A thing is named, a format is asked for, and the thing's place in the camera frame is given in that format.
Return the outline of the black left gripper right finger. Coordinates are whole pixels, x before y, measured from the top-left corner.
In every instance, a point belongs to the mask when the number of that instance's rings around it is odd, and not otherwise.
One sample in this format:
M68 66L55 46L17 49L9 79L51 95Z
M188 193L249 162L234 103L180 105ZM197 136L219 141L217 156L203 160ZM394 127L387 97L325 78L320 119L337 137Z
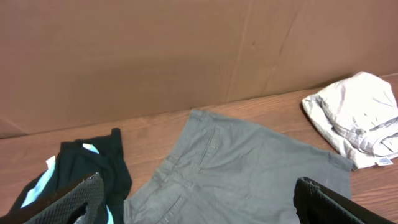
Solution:
M301 224L394 224L308 177L297 179L293 201Z

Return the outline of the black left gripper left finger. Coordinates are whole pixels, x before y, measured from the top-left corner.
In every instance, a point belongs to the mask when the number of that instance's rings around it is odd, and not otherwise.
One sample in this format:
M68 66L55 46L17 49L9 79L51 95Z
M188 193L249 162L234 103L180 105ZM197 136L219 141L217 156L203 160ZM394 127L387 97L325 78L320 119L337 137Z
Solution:
M24 208L9 212L1 217L1 223L93 224L103 198L104 183L99 173L95 173Z

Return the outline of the grey shorts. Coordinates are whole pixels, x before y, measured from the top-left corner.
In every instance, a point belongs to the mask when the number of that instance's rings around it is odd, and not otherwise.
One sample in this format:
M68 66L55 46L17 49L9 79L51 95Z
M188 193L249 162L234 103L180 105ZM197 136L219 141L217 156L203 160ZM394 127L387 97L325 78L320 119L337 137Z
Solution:
M298 223L295 183L351 197L353 162L247 121L193 110L172 149L124 203L126 223Z

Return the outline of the black garment with blue stripes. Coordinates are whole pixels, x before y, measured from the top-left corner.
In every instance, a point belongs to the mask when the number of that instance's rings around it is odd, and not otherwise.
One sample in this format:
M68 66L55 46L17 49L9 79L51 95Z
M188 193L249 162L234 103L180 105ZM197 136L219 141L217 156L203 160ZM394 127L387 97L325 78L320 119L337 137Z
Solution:
M92 173L99 173L104 182L104 199L95 223L123 223L124 200L132 179L118 128L107 136L61 143L58 155L47 160L47 170L23 188L10 211L27 207Z

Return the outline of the beige folded shorts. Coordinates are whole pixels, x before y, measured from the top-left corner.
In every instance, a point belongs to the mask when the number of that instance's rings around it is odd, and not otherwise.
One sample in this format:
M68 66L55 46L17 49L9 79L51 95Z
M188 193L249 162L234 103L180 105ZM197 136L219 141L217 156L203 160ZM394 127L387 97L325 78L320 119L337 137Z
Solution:
M391 84L367 72L334 82L302 100L318 132L357 168L397 157L397 102Z

